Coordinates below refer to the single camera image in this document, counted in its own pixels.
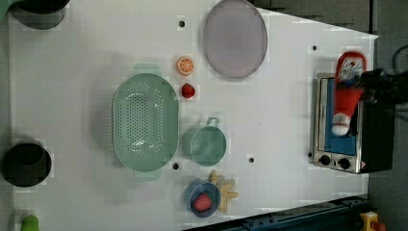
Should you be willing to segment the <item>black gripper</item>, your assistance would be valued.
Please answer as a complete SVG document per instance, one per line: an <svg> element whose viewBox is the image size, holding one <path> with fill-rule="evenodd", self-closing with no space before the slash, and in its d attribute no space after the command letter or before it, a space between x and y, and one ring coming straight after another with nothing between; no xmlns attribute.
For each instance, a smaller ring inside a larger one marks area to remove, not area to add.
<svg viewBox="0 0 408 231"><path fill-rule="evenodd" d="M406 104L408 102L408 73L388 74L384 69L363 72L357 78L356 87L363 90L363 99L375 104L389 102Z"/></svg>

